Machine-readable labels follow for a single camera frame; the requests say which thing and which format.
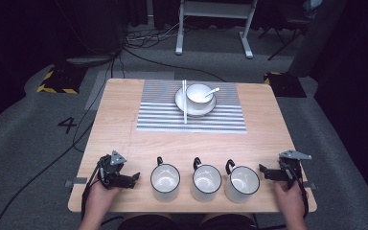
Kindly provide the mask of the person's left hand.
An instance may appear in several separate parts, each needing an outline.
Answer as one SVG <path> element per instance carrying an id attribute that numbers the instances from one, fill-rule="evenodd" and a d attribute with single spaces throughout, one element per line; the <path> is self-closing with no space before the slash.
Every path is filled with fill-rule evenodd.
<path id="1" fill-rule="evenodd" d="M 90 187 L 86 209 L 90 211 L 107 211 L 121 191 L 121 188 L 107 189 L 101 182 L 95 182 Z"/>

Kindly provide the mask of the grey striped placemat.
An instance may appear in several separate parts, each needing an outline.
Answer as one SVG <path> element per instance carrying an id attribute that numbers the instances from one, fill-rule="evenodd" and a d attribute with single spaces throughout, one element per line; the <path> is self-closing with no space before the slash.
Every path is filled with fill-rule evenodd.
<path id="1" fill-rule="evenodd" d="M 187 123 L 181 109 L 181 80 L 145 80 L 139 107 L 137 130 L 246 134 L 242 106 L 233 82 L 204 81 L 219 88 L 212 104 L 193 112 L 188 106 Z"/>

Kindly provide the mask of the white chopstick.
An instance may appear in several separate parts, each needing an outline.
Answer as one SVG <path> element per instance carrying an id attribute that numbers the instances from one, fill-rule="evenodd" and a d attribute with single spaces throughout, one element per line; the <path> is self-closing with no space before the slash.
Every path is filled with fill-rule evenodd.
<path id="1" fill-rule="evenodd" d="M 187 81 L 183 81 L 183 112 L 184 112 L 184 124 L 188 123 L 188 112 L 187 112 Z"/>
<path id="2" fill-rule="evenodd" d="M 187 89 L 187 81 L 182 81 L 182 107 L 183 107 L 183 122 L 187 125 L 187 96 L 186 96 L 186 89 Z"/>

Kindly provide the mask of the white spoon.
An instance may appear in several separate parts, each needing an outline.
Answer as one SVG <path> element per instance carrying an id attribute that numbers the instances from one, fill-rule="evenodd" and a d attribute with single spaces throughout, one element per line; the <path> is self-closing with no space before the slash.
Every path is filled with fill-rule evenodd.
<path id="1" fill-rule="evenodd" d="M 219 92 L 219 91 L 220 91 L 220 88 L 219 87 L 214 88 L 214 89 L 210 90 L 209 92 L 207 92 L 204 95 L 204 98 L 208 98 L 210 95 L 213 95 L 214 93 Z"/>

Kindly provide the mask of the white desk frame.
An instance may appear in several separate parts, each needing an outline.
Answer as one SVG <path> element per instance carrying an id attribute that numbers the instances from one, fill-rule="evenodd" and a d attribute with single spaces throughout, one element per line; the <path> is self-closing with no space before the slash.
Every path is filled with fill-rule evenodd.
<path id="1" fill-rule="evenodd" d="M 186 16 L 216 17 L 230 19 L 244 19 L 244 29 L 239 32 L 239 37 L 247 58 L 253 58 L 253 52 L 249 45 L 247 36 L 252 19 L 257 7 L 258 0 L 251 0 L 248 4 L 197 2 L 193 0 L 180 0 L 178 15 L 178 34 L 175 45 L 175 53 L 183 54 L 184 43 L 184 19 Z"/>

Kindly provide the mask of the white plate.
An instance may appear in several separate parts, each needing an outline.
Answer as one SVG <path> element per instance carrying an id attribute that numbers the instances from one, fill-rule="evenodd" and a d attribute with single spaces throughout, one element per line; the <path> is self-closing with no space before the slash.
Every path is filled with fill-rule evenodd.
<path id="1" fill-rule="evenodd" d="M 175 104 L 181 111 L 183 111 L 181 100 L 182 100 L 182 88 L 179 88 L 175 93 Z M 187 104 L 188 116 L 192 117 L 205 116 L 215 108 L 216 103 L 217 99 L 216 97 L 213 97 L 213 99 L 209 103 L 207 103 L 203 108 L 194 108 L 189 104 Z"/>

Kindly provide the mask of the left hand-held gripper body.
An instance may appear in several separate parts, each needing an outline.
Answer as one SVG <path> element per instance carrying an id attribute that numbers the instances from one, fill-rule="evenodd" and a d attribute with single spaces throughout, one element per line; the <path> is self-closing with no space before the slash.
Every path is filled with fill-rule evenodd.
<path id="1" fill-rule="evenodd" d="M 98 162 L 98 178 L 107 189 L 118 188 L 115 187 L 116 182 L 126 181 L 123 180 L 121 177 L 122 174 L 120 174 L 120 170 L 126 161 L 127 160 L 116 150 L 100 158 Z"/>

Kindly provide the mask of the black and yellow striped base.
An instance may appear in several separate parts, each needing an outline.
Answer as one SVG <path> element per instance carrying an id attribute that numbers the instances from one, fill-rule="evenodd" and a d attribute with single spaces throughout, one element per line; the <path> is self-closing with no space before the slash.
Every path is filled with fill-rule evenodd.
<path id="1" fill-rule="evenodd" d="M 70 71 L 52 67 L 36 89 L 37 92 L 79 94 L 80 86 L 87 72 L 86 68 Z"/>
<path id="2" fill-rule="evenodd" d="M 289 73 L 267 72 L 264 74 L 264 83 L 271 86 L 276 97 L 307 97 L 299 79 Z"/>

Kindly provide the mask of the white bowl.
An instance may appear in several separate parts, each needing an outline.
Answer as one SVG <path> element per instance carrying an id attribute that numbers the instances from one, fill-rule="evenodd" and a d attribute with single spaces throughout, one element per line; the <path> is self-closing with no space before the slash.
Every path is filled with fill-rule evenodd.
<path id="1" fill-rule="evenodd" d="M 209 94 L 211 88 L 202 83 L 194 83 L 187 87 L 187 106 L 191 109 L 201 110 L 212 107 L 215 102 L 213 94 Z"/>

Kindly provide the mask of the white mug with black rim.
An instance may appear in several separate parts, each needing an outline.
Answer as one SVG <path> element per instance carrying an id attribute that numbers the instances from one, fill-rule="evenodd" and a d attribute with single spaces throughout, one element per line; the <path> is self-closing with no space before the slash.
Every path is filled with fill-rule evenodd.
<path id="1" fill-rule="evenodd" d="M 213 200 L 222 184 L 219 170 L 208 164 L 202 164 L 196 157 L 193 162 L 194 173 L 192 176 L 191 194 L 200 202 Z"/>
<path id="2" fill-rule="evenodd" d="M 150 184 L 154 197 L 162 202 L 170 202 L 177 198 L 181 181 L 178 169 L 163 161 L 161 156 L 156 158 L 157 166 L 150 175 Z"/>
<path id="3" fill-rule="evenodd" d="M 228 175 L 224 186 L 226 196 L 235 203 L 245 203 L 260 188 L 259 176 L 246 166 L 237 166 L 232 159 L 225 165 Z"/>

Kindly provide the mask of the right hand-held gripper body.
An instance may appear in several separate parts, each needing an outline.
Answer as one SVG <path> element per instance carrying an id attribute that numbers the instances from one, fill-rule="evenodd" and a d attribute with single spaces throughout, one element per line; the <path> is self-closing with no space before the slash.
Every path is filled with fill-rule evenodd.
<path id="1" fill-rule="evenodd" d="M 296 180 L 302 178 L 301 160 L 312 160 L 312 157 L 295 149 L 286 150 L 279 154 L 279 164 L 281 169 L 286 172 L 289 188 Z"/>

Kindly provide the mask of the black tripod stand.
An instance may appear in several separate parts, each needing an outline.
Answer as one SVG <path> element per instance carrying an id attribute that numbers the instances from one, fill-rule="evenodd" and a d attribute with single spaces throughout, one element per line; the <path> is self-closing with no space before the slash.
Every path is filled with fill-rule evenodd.
<path id="1" fill-rule="evenodd" d="M 292 43 L 299 36 L 303 35 L 309 28 L 311 20 L 308 19 L 302 12 L 286 12 L 277 11 L 275 17 L 264 27 L 262 34 L 258 36 L 258 39 L 264 37 L 268 32 L 273 32 L 282 46 L 279 47 L 269 58 L 272 60 L 279 55 L 286 47 Z M 290 37 L 283 37 L 280 31 L 290 31 Z"/>

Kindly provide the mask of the person's right hand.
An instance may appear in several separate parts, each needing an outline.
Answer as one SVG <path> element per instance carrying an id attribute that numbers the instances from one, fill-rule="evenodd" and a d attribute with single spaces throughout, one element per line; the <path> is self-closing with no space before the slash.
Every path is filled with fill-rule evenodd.
<path id="1" fill-rule="evenodd" d="M 305 214 L 305 204 L 299 184 L 294 182 L 288 188 L 280 181 L 273 182 L 277 204 L 286 219 L 301 218 Z"/>

